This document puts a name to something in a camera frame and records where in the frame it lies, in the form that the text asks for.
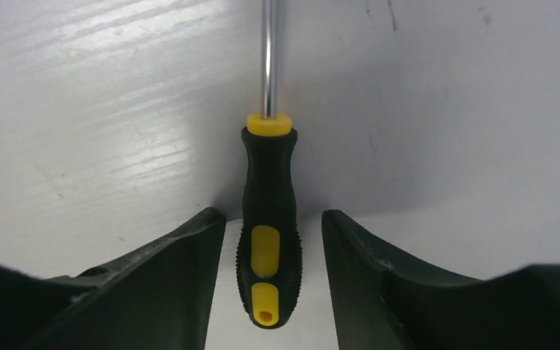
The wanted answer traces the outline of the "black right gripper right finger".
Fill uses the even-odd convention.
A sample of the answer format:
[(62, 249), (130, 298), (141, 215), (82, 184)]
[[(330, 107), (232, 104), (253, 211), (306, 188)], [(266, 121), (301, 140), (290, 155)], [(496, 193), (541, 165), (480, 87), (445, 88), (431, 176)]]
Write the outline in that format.
[(474, 279), (335, 209), (322, 235), (341, 349), (560, 349), (560, 265)]

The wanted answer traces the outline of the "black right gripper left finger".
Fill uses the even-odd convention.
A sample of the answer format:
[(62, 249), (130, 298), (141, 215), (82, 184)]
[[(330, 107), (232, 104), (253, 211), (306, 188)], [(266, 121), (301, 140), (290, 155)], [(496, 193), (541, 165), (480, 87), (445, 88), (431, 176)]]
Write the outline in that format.
[(203, 349), (226, 222), (206, 208), (78, 276), (0, 265), (0, 349)]

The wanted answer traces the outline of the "black and yellow screwdriver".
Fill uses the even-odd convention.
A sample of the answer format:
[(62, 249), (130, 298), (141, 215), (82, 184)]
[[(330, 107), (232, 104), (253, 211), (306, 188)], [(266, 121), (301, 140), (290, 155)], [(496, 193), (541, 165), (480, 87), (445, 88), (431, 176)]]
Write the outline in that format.
[(292, 120), (277, 111), (279, 2), (262, 3), (261, 110), (241, 131), (248, 166), (236, 280), (245, 312), (260, 328), (284, 326), (295, 310), (303, 275), (291, 159), (298, 140)]

